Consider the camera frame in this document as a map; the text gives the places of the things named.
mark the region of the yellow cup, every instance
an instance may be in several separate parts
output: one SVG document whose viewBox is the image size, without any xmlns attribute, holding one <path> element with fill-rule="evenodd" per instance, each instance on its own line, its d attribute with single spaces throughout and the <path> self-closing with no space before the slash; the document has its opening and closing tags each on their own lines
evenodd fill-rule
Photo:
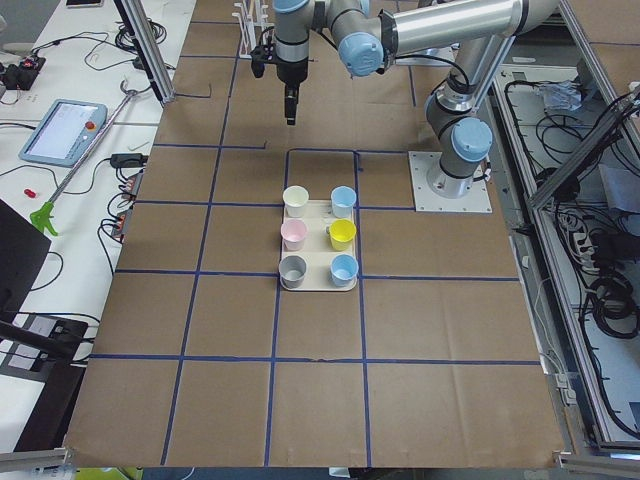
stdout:
<svg viewBox="0 0 640 480">
<path fill-rule="evenodd" d="M 346 218 L 336 220 L 329 227 L 329 237 L 333 249 L 342 252 L 351 246 L 356 237 L 356 225 Z"/>
</svg>

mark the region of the white desk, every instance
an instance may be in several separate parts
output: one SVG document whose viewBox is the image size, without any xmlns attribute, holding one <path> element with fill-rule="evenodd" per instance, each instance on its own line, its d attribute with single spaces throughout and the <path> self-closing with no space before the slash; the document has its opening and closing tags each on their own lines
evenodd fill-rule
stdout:
<svg viewBox="0 0 640 480">
<path fill-rule="evenodd" d="M 166 40 L 159 45 L 164 61 L 176 66 L 186 36 L 195 0 L 143 0 L 149 18 L 167 29 Z M 109 32 L 109 41 L 118 31 L 116 22 L 120 15 L 113 0 L 107 0 L 100 8 L 69 9 L 61 1 L 35 45 L 68 37 L 82 31 Z M 122 80 L 128 80 L 128 88 L 143 90 L 149 85 L 146 74 L 125 63 L 105 71 L 95 71 L 84 63 L 85 55 L 96 45 L 91 40 L 67 40 L 60 45 L 46 48 L 40 55 L 47 59 L 42 72 L 28 92 L 15 105 L 0 105 L 0 118 L 4 120 L 34 120 L 43 118 L 54 100 L 67 98 L 103 103 L 113 110 L 122 100 L 119 89 Z M 133 59 L 128 54 L 109 45 L 101 45 L 90 58 L 96 68 Z M 14 92 L 6 94 L 9 100 Z M 117 123 L 157 125 L 162 107 L 153 92 L 137 99 L 120 114 Z"/>
<path fill-rule="evenodd" d="M 155 130 L 156 127 L 153 126 L 113 126 L 91 159 L 74 177 L 68 190 L 86 190 L 91 183 L 94 166 L 112 153 L 128 152 L 146 142 L 136 151 L 148 154 Z M 0 158 L 0 173 L 20 165 L 39 165 L 23 162 L 17 157 L 30 133 L 27 129 L 0 128 L 0 145 L 3 152 Z M 61 167 L 51 169 L 58 175 L 58 180 L 64 178 L 69 171 Z M 117 185 L 114 169 L 105 162 L 98 168 L 96 182 L 89 193 L 62 195 L 56 201 L 53 211 L 55 218 L 52 222 L 59 236 L 49 237 L 52 240 L 51 250 L 64 258 L 64 269 L 53 284 L 30 293 L 23 304 L 23 310 L 79 312 L 100 317 L 112 277 L 96 230 L 100 220 L 107 216 L 107 201 L 118 193 Z M 37 192 L 38 196 L 35 199 L 27 197 L 23 193 L 25 188 Z M 51 175 L 42 170 L 21 169 L 0 177 L 0 198 L 25 218 L 40 208 L 54 189 Z M 104 241 L 115 264 L 119 246 L 108 238 Z M 35 286 L 53 278 L 59 268 L 59 260 L 49 255 Z M 94 323 L 89 320 L 89 324 L 93 326 Z M 95 328 L 90 328 L 86 336 L 93 337 L 95 332 Z M 0 342 L 0 350 L 7 348 L 8 342 Z M 81 349 L 78 356 L 87 351 L 86 346 L 81 346 Z M 0 452 L 13 450 L 41 389 L 41 383 L 0 375 Z"/>
</svg>

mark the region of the cardboard sheet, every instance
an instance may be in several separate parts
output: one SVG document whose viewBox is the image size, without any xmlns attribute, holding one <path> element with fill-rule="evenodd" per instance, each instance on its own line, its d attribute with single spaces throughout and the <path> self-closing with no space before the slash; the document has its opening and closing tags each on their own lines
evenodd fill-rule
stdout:
<svg viewBox="0 0 640 480">
<path fill-rule="evenodd" d="M 194 12 L 190 96 L 164 111 L 65 441 L 77 465 L 551 465 L 564 446 L 499 193 L 491 215 L 414 211 L 405 152 L 437 148 L 422 105 L 447 69 L 352 80 L 314 35 L 288 127 L 223 3 Z M 279 287 L 292 184 L 357 190 L 352 291 Z"/>
<path fill-rule="evenodd" d="M 589 43 L 638 45 L 636 0 L 568 0 Z"/>
</svg>

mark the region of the cup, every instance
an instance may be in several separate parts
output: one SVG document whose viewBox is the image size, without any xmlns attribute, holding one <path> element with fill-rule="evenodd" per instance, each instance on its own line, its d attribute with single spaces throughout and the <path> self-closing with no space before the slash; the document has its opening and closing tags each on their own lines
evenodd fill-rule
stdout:
<svg viewBox="0 0 640 480">
<path fill-rule="evenodd" d="M 338 255 L 331 261 L 331 280 L 336 287 L 346 287 L 358 275 L 358 262 L 351 255 Z"/>
<path fill-rule="evenodd" d="M 350 187 L 336 187 L 331 192 L 331 211 L 334 217 L 350 218 L 356 204 L 356 192 Z"/>
<path fill-rule="evenodd" d="M 307 262 L 298 255 L 289 255 L 280 260 L 278 272 L 284 287 L 297 288 L 304 281 L 304 276 L 307 273 Z"/>
<path fill-rule="evenodd" d="M 284 200 L 287 214 L 293 218 L 300 218 L 304 215 L 307 207 L 309 192 L 304 187 L 293 185 L 282 193 L 282 200 Z"/>
<path fill-rule="evenodd" d="M 280 227 L 280 234 L 284 240 L 287 250 L 301 250 L 304 240 L 307 238 L 307 226 L 302 220 L 291 218 L 285 221 Z"/>
<path fill-rule="evenodd" d="M 356 225 L 351 220 L 341 218 L 329 227 L 331 246 L 339 252 L 347 250 L 356 237 Z"/>
</svg>

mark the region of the blue cup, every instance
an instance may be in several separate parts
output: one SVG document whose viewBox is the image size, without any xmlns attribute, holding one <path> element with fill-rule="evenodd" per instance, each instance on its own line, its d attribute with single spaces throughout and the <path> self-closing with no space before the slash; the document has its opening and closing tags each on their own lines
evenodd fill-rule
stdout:
<svg viewBox="0 0 640 480">
<path fill-rule="evenodd" d="M 331 261 L 331 280 L 336 287 L 346 287 L 358 275 L 358 262 L 351 255 L 338 255 Z"/>
<path fill-rule="evenodd" d="M 356 192 L 350 187 L 336 187 L 331 192 L 331 212 L 337 218 L 350 218 L 356 204 Z"/>
</svg>

